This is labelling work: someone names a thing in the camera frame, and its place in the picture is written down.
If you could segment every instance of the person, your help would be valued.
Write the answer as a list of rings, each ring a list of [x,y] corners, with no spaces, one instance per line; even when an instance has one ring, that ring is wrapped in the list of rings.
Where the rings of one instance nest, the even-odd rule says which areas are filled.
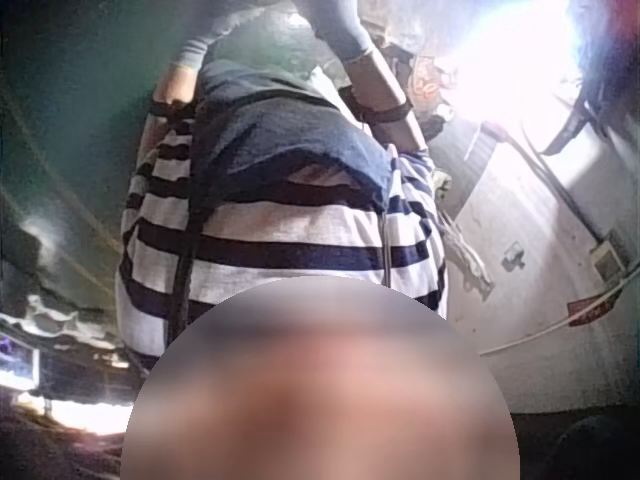
[[[176,340],[136,399],[120,476],[515,480],[519,464],[500,389],[453,326],[379,285],[306,277],[240,293]]]
[[[296,78],[220,60],[198,71],[191,102],[155,105],[168,133],[139,156],[116,275],[121,336],[143,370],[207,310],[283,278],[366,280],[446,316],[434,165],[411,104],[356,0],[295,3],[372,135]]]

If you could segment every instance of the wire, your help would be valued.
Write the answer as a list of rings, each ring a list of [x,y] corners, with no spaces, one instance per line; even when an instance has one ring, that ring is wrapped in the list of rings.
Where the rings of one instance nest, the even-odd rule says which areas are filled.
[[[510,348],[517,347],[518,345],[522,345],[524,343],[528,343],[528,342],[531,342],[533,340],[536,340],[536,339],[538,339],[540,337],[543,337],[544,335],[547,335],[547,334],[549,334],[551,332],[554,332],[554,331],[556,331],[556,330],[568,325],[569,323],[573,322],[574,320],[577,320],[581,316],[589,313],[591,310],[593,310],[597,306],[601,305],[602,303],[607,301],[607,299],[611,298],[613,295],[618,293],[629,282],[631,282],[631,280],[636,275],[638,275],[638,273],[640,273],[640,264],[637,264],[630,271],[629,275],[627,275],[625,278],[621,279],[615,287],[611,288],[609,291],[607,291],[606,293],[602,294],[595,302],[591,303],[589,306],[587,306],[586,308],[580,310],[579,312],[574,313],[573,315],[570,315],[570,316],[566,317],[565,319],[563,319],[563,320],[551,325],[550,327],[547,327],[544,330],[540,330],[537,333],[532,333],[531,335],[526,335],[526,336],[522,337],[519,340],[515,340],[513,342],[506,343],[506,344],[501,345],[499,347],[494,347],[494,348],[490,348],[488,350],[481,351],[481,352],[479,352],[479,355],[481,357],[483,357],[483,356],[493,355],[495,353],[503,352],[503,351],[508,350]]]

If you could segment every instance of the sleeve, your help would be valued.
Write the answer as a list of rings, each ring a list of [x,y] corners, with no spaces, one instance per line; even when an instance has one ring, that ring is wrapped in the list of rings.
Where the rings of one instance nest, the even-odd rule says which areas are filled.
[[[428,150],[398,157],[404,195],[414,213],[421,217],[429,251],[429,271],[425,272],[429,293],[423,303],[442,318],[447,318],[448,278],[444,255],[442,223],[435,202],[433,173],[435,165]]]

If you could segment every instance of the striped shirt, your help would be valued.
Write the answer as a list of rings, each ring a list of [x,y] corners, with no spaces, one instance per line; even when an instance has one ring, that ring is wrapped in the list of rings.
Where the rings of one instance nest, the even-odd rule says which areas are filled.
[[[165,348],[178,255],[188,219],[191,127],[185,119],[137,166],[122,217],[116,274],[125,344],[159,356]],[[391,287],[446,316],[447,285],[426,152],[388,149],[393,179],[387,235]],[[226,199],[205,224],[191,276],[192,319],[265,282],[331,275],[382,283],[379,218],[344,171],[309,165],[278,184]]]

